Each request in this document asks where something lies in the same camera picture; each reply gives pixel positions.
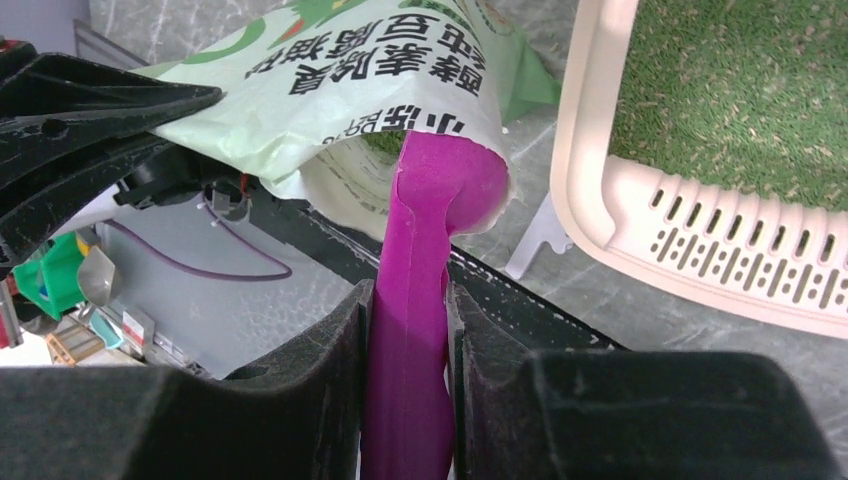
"green cartoon print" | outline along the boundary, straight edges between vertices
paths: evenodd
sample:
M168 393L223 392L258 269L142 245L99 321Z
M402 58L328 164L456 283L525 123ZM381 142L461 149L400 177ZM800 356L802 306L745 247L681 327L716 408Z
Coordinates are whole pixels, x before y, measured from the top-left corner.
M336 15L346 12L367 0L300 0L291 6L300 18L286 30L268 49L272 49L289 40L298 33L312 27L320 27Z
M241 38L231 45L230 47L215 50L214 52L200 52L198 54L192 55L185 60L183 63L186 65L196 65L199 63L209 63L214 62L215 60L219 60L221 58L232 55L236 52L244 50L253 44L256 40L259 40L259 37L265 33L265 29L267 25L265 25L265 19L258 19L247 26L244 29L244 33L241 34Z

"black rubber piece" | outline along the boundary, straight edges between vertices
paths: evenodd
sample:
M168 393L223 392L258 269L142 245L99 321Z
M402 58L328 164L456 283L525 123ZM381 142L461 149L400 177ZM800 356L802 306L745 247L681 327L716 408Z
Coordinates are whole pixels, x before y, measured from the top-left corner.
M204 381L161 367L0 369L0 478L353 480L372 284Z
M765 357L528 350L456 286L448 315L458 480L841 478Z
M0 53L0 277L171 144L144 132L219 88L160 82L19 43Z
M379 242L334 224L304 201L277 199L261 186L249 193L249 219L257 228L351 284L377 278L383 248ZM492 320L525 347L625 348L456 246L448 272L452 282L467 289Z

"purple plastic handle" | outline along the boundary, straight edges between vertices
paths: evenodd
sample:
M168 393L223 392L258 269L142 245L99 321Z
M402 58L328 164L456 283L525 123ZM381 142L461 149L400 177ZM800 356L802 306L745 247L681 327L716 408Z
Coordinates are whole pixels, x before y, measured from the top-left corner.
M450 235L507 194L503 159L459 137L409 132L389 203L368 344L362 480L445 480L453 404L445 386Z

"light green plastic bag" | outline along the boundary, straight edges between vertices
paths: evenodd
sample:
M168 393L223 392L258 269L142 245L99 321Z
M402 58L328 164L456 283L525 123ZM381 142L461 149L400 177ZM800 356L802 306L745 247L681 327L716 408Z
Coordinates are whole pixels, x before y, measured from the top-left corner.
M523 34L485 0L299 0L139 73L226 93L154 133L377 239L397 158L361 135L456 135L506 158L502 123L559 101Z

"grey marble floor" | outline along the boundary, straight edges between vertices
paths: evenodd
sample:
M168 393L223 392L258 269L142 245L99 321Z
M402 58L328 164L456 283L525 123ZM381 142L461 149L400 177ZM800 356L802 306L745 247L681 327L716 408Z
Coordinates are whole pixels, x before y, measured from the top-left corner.
M493 3L527 32L561 76L577 0ZM93 27L151 63L179 60L244 26L279 0L92 0ZM556 111L539 109L508 126L519 198L498 224L457 244L503 268L548 184ZM848 470L848 342L719 312L661 292L593 261L578 248L541 252L521 283L634 349L741 350L778 361L796 380Z

